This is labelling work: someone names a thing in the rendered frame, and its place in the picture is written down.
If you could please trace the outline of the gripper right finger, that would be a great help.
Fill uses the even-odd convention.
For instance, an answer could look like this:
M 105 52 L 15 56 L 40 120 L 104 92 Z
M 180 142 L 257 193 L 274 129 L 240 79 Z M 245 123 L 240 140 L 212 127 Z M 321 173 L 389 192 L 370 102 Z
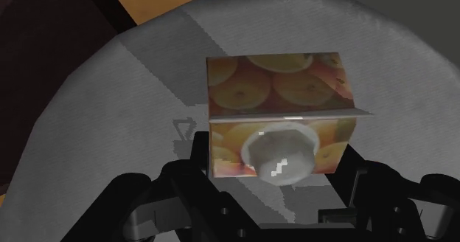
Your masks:
M 441 173 L 410 181 L 347 145 L 327 175 L 342 202 L 357 211 L 356 228 L 372 242 L 460 242 L 460 180 Z

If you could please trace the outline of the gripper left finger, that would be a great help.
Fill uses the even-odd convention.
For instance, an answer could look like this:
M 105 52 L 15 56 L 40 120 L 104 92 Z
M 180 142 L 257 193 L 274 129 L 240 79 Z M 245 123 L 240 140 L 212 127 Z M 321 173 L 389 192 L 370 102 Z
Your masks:
M 257 224 L 207 176 L 209 139 L 197 132 L 190 157 L 166 163 L 156 179 L 114 178 L 60 242 L 154 242 L 169 231 L 180 242 L 257 242 Z

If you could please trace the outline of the orange-print juice carton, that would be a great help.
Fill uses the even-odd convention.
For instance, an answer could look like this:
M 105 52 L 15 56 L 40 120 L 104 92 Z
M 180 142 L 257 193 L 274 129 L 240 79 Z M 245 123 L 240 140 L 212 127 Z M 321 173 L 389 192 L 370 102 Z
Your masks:
M 334 173 L 359 117 L 336 52 L 208 58 L 209 172 L 276 186 Z

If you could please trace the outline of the grey round fabric table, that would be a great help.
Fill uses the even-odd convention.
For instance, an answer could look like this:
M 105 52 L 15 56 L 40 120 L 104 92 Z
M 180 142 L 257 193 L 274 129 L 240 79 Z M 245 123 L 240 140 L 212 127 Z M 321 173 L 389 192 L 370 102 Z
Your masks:
M 338 52 L 358 121 L 352 147 L 419 181 L 460 179 L 460 72 L 410 30 L 352 0 L 194 0 L 121 35 L 71 73 L 36 121 L 0 242 L 60 242 L 122 173 L 155 178 L 208 128 L 206 59 Z

